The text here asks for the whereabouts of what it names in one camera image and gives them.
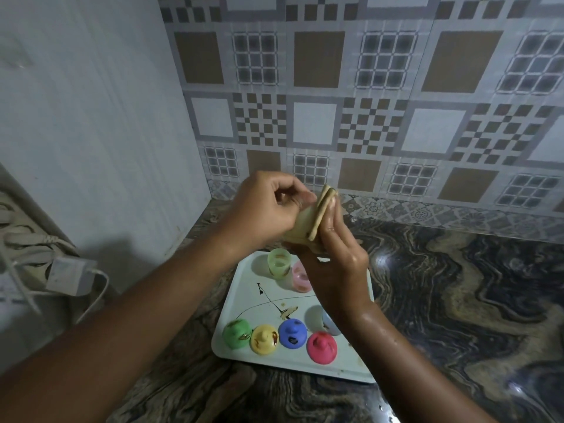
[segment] person's right arm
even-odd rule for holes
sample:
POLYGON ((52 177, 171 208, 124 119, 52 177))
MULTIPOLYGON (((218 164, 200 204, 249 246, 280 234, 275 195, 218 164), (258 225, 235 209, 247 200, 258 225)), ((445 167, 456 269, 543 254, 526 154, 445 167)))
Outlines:
POLYGON ((402 422, 496 422, 423 357, 368 296, 368 254, 343 222, 338 200, 319 230, 331 261, 294 248, 315 294, 367 365, 402 422))

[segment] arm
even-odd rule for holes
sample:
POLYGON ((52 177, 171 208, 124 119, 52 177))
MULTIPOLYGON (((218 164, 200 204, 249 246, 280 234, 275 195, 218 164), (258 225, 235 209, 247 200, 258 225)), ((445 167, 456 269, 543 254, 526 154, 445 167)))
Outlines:
POLYGON ((360 355, 402 421, 495 423, 448 381, 370 301, 368 254, 345 226, 341 205, 331 202, 321 222, 331 261, 294 248, 325 308, 360 355))
POLYGON ((315 195, 258 172, 214 231, 0 378, 4 422, 99 422, 193 314, 220 274, 291 229, 315 195), (277 203, 280 192, 289 196, 277 203))

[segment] pink cup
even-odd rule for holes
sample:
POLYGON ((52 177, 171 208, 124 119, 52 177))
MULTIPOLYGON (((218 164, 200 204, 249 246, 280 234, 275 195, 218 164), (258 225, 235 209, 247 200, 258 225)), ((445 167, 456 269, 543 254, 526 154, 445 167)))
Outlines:
POLYGON ((301 261, 298 260, 292 267, 292 286, 301 293, 311 291, 310 279, 307 277, 306 269, 301 261))

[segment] checkered pattern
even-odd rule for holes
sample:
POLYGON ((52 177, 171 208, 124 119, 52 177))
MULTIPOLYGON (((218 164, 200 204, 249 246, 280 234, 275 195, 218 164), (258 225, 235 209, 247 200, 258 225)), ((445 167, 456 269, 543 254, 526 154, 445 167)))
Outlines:
POLYGON ((497 199, 496 205, 532 209, 539 205, 542 198, 556 187, 559 181, 559 177, 518 174, 497 199))
POLYGON ((165 23, 221 22, 219 0, 160 0, 165 23))
POLYGON ((233 51, 240 84, 278 84, 276 33, 234 33, 233 51))
POLYGON ((294 155, 294 175, 306 185, 325 185, 328 167, 328 157, 294 155))
POLYGON ((553 108, 478 104, 450 160, 512 165, 553 108))
POLYGON ((401 89, 417 33, 365 33, 360 47, 360 57, 355 85, 361 89, 401 89))
POLYGON ((337 151, 391 156, 407 100, 345 98, 337 151))
POLYGON ((497 93, 548 95, 564 72, 564 33, 527 33, 497 84, 497 93))
POLYGON ((234 93, 240 144, 286 147, 286 95, 234 93))
POLYGON ((398 163, 395 166, 388 193, 423 196, 436 171, 436 166, 398 163))
POLYGON ((286 0, 286 21, 353 21, 358 0, 286 0))
POLYGON ((435 19, 497 19, 505 0, 467 0, 463 3, 442 0, 435 19))
POLYGON ((233 149, 205 147, 204 151, 208 161, 208 169, 212 175, 239 177, 237 156, 233 149))

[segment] marble countertop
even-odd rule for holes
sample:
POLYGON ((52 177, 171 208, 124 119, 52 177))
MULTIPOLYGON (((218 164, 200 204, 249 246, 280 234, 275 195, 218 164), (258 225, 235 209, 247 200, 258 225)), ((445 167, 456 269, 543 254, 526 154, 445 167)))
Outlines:
MULTIPOLYGON (((215 222, 213 201, 188 240, 215 222)), ((500 422, 564 421, 564 245, 348 219, 387 317, 500 422)), ((378 386, 217 358, 235 269, 109 418, 125 422, 399 422, 378 386)))

